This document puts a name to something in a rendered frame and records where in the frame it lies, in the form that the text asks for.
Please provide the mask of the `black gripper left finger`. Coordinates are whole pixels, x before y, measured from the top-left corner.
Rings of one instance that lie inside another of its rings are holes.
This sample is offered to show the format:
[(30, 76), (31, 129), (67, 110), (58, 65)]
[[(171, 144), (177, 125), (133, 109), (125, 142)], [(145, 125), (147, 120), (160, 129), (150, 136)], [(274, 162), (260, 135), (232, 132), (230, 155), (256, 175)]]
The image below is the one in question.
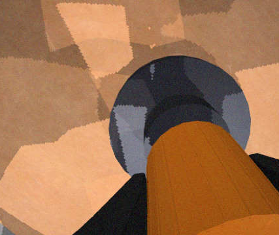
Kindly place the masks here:
[(134, 174), (72, 235), (147, 235), (147, 181)]

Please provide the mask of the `orange-brown cylinder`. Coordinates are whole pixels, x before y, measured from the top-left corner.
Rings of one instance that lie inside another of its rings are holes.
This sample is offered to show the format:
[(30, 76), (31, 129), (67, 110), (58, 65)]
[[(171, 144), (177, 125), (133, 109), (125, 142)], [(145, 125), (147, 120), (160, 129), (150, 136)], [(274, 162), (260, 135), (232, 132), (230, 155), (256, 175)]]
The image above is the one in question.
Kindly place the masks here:
[(279, 235), (279, 193), (219, 125), (183, 122), (147, 157), (147, 235)]

